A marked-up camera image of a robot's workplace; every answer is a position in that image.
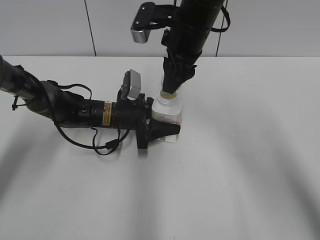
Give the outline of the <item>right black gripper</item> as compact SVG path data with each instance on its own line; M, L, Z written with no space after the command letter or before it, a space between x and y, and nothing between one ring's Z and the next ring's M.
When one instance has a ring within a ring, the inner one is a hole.
M161 44L166 47L163 58L162 90L173 94L183 83L194 77L196 61L203 52L212 30L211 19L167 19L160 24L165 30Z

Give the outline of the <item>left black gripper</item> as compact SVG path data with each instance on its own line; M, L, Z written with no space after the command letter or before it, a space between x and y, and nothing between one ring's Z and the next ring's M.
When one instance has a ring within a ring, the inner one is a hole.
M175 143L178 139L181 126L175 123L162 122L151 119L149 127L147 120L151 118L151 108L154 99L145 97L140 93L136 99L122 98L122 93L117 94L116 103L112 109L112 127L125 130L119 138L122 142L130 131L135 131L138 149L147 149L149 142L162 141Z

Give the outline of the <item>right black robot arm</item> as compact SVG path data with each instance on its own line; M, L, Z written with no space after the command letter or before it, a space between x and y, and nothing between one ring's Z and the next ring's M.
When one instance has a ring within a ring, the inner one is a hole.
M161 43L166 47L163 59L162 91L173 94L193 78L196 62L212 31L223 0L183 0L175 11L174 23L165 30Z

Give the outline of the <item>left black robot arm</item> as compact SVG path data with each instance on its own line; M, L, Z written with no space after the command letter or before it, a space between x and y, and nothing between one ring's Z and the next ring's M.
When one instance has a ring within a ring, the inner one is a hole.
M12 65L3 58L0 60L0 89L14 96L12 110L20 105L18 99L30 111L52 120L58 132L71 144L100 154L106 149L113 153L120 143L135 131L138 149L147 149L150 142L179 134L181 127L152 118L154 99L141 93L140 74L132 69L124 74L122 85L115 102L84 98L70 91L80 87L89 87L74 83L60 85L53 80L40 81L21 65ZM90 145L69 138L64 128L116 129L117 137L104 145L96 145L93 139Z

